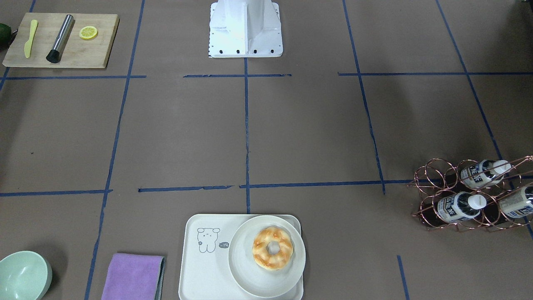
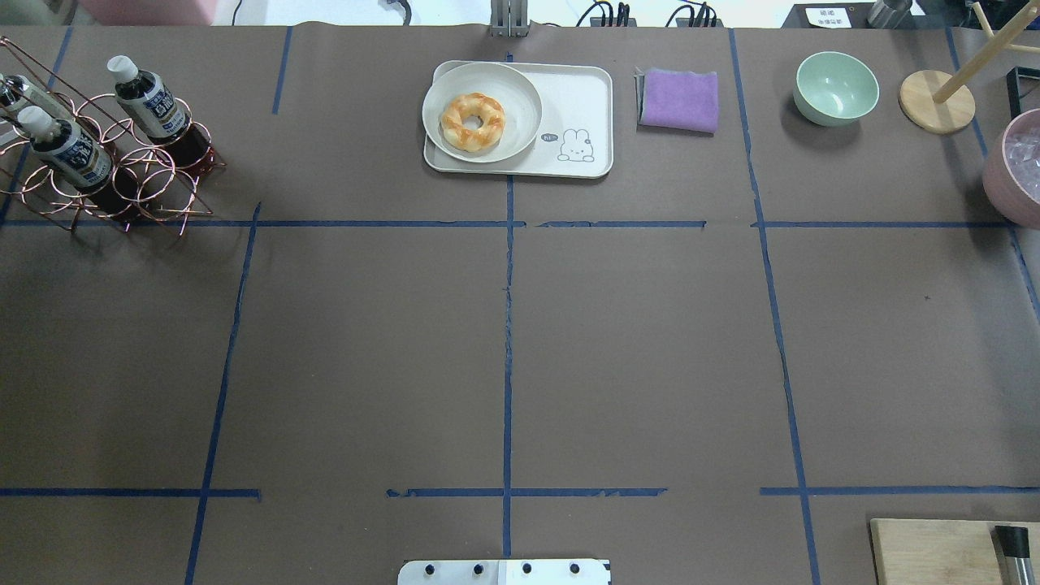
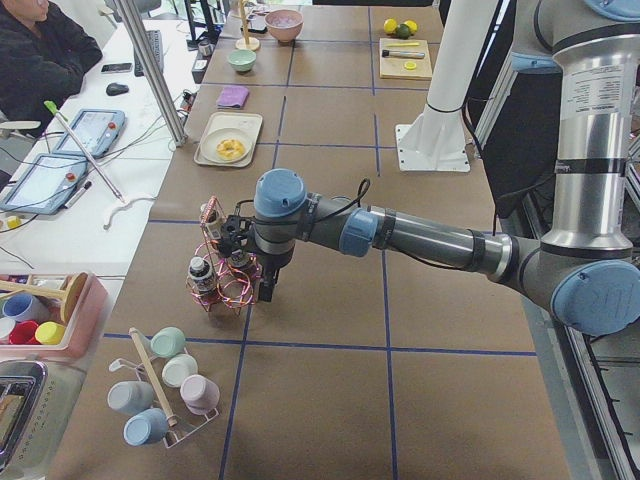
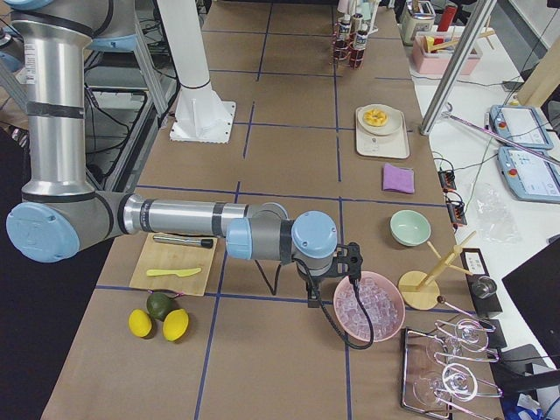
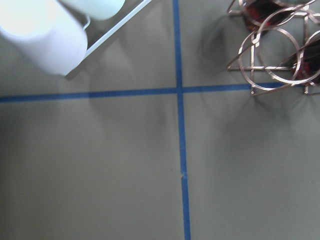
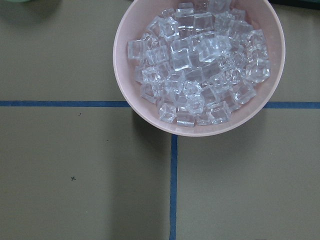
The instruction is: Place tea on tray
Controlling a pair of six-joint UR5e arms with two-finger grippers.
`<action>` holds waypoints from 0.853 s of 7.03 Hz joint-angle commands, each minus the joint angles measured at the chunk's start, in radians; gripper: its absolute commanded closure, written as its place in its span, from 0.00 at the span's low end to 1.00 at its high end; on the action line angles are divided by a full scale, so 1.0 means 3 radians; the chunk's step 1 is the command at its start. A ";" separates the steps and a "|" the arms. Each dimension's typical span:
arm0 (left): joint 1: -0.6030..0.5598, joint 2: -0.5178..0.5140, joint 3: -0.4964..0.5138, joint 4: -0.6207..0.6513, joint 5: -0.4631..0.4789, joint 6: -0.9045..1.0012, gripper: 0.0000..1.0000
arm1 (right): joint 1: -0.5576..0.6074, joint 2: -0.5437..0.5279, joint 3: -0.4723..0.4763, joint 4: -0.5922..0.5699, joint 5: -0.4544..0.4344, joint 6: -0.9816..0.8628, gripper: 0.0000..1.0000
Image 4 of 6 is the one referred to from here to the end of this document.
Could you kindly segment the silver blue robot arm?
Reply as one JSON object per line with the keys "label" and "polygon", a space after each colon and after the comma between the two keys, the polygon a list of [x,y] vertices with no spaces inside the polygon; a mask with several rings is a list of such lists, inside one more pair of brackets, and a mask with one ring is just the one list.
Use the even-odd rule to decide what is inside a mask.
{"label": "silver blue robot arm", "polygon": [[337,230],[325,213],[290,219],[275,203],[145,199],[88,183],[84,50],[137,44],[131,1],[13,1],[11,20],[24,40],[31,178],[7,216],[12,244],[55,263],[108,238],[152,233],[223,238],[234,258],[295,263],[310,290],[337,277]]}

